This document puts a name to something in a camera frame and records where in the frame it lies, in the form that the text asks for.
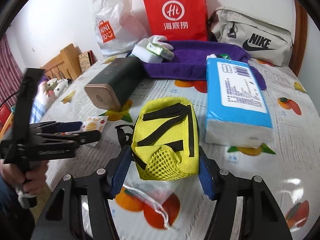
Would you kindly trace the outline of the person's left hand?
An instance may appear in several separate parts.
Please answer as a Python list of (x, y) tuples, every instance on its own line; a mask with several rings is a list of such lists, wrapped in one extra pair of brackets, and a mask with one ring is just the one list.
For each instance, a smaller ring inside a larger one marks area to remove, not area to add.
[(39, 195), (46, 184), (48, 161), (41, 161), (39, 166), (23, 174), (15, 164), (5, 164), (1, 160), (1, 177), (13, 188), (22, 185), (23, 192)]

